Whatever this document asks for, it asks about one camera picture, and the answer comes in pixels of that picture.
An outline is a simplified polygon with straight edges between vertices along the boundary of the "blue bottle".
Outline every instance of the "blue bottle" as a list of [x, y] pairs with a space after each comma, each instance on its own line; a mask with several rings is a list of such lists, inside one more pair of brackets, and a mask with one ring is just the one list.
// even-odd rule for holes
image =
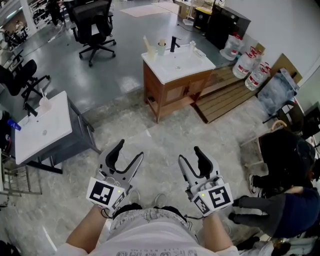
[[13, 121], [12, 119], [8, 119], [6, 123], [18, 131], [21, 130], [21, 126], [17, 124], [15, 121]]

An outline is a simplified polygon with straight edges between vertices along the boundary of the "gray floor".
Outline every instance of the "gray floor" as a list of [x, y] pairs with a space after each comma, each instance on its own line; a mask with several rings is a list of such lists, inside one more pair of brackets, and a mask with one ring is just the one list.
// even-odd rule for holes
[[[40, 87], [45, 88], [48, 96], [52, 97], [61, 91], [66, 91], [71, 100], [84, 113], [92, 108], [102, 106], [127, 92], [143, 86], [143, 61], [141, 54], [146, 52], [143, 36], [156, 45], [160, 38], [171, 37], [181, 39], [179, 44], [188, 44], [191, 40], [201, 49], [216, 66], [226, 62], [219, 51], [196, 29], [190, 32], [177, 26], [181, 20], [172, 12], [133, 17], [121, 9], [147, 5], [156, 0], [115, 1], [113, 17], [113, 39], [116, 45], [110, 45], [116, 52], [99, 51], [94, 57], [93, 67], [88, 67], [90, 53], [83, 54], [84, 60], [79, 59], [78, 52], [83, 48], [75, 41], [70, 31], [63, 31], [59, 37], [49, 43], [48, 40], [60, 29], [49, 25], [29, 38], [19, 49], [25, 61], [35, 60], [38, 77], [51, 76], [51, 82], [45, 80]], [[34, 96], [35, 104], [39, 97]], [[20, 96], [12, 97], [7, 91], [0, 95], [0, 104], [6, 107], [16, 121], [21, 120], [26, 111], [22, 110], [23, 100]]]
[[[185, 194], [185, 183], [178, 165], [179, 154], [197, 166], [193, 147], [199, 146], [210, 153], [219, 163], [221, 173], [230, 184], [234, 198], [249, 195], [247, 171], [243, 168], [244, 156], [255, 161], [255, 151], [240, 150], [239, 143], [261, 134], [268, 128], [262, 124], [266, 118], [260, 103], [251, 98], [218, 120], [204, 124], [191, 106], [174, 112], [155, 124], [154, 116], [143, 103], [141, 90], [129, 93], [105, 106], [86, 113], [95, 127], [95, 141], [99, 148], [120, 139], [124, 147], [117, 162], [124, 169], [134, 156], [144, 152], [143, 162], [132, 180], [140, 191], [144, 207], [150, 206], [154, 197], [162, 192], [168, 196], [168, 205], [183, 214], [199, 216], [193, 203]], [[0, 212], [1, 222], [10, 239], [23, 255], [52, 255], [55, 247], [65, 242], [70, 232], [89, 211], [92, 204], [86, 200], [89, 178], [95, 175], [98, 155], [91, 151], [73, 157], [63, 163], [63, 174], [41, 171], [42, 195], [23, 195], [11, 200], [11, 206]], [[259, 166], [253, 172], [261, 172]], [[39, 190], [35, 172], [33, 190]], [[248, 238], [257, 229], [235, 225], [227, 219], [232, 207], [219, 212], [225, 228], [236, 243]], [[192, 231], [197, 234], [201, 221], [193, 221]], [[105, 241], [108, 230], [104, 229], [100, 242]]]

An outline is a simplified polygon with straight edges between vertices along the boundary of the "white sink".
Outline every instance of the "white sink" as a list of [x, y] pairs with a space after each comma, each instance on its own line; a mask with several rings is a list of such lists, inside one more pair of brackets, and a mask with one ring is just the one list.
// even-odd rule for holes
[[18, 123], [21, 130], [15, 130], [14, 141], [18, 165], [72, 132], [67, 93], [63, 91], [49, 101], [51, 110], [44, 113], [38, 107], [37, 116], [31, 114]]
[[147, 53], [143, 53], [141, 56], [163, 85], [179, 78], [216, 68], [206, 56], [200, 57], [194, 52], [190, 54], [188, 44], [182, 45], [180, 48], [176, 47], [174, 52], [170, 52], [168, 48], [165, 50], [164, 56], [156, 55], [154, 59], [150, 59]]

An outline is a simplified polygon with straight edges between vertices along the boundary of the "dark blue shirt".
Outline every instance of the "dark blue shirt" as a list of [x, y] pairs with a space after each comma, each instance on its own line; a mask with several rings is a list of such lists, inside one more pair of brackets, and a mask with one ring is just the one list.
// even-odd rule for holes
[[302, 194], [285, 194], [285, 204], [275, 238], [293, 238], [309, 229], [318, 219], [320, 196], [316, 189], [304, 188]]

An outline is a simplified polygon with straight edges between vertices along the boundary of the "beige mat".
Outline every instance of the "beige mat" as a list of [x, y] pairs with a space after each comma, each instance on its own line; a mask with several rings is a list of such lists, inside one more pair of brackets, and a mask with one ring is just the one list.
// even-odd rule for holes
[[132, 7], [128, 9], [122, 9], [121, 12], [129, 14], [133, 17], [141, 17], [151, 14], [162, 14], [162, 13], [169, 13], [170, 11], [159, 6], [149, 4], [143, 5], [138, 7]]
[[174, 2], [155, 2], [155, 3], [152, 3], [152, 5], [159, 6], [174, 14], [178, 14], [178, 11], [179, 11], [179, 5]]

